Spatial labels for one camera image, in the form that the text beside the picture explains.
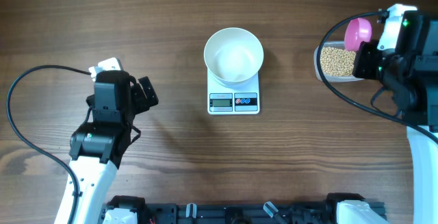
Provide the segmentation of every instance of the beans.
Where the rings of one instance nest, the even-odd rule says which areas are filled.
[[[351,76],[356,52],[334,47],[323,47],[321,53],[322,72],[330,76]]]

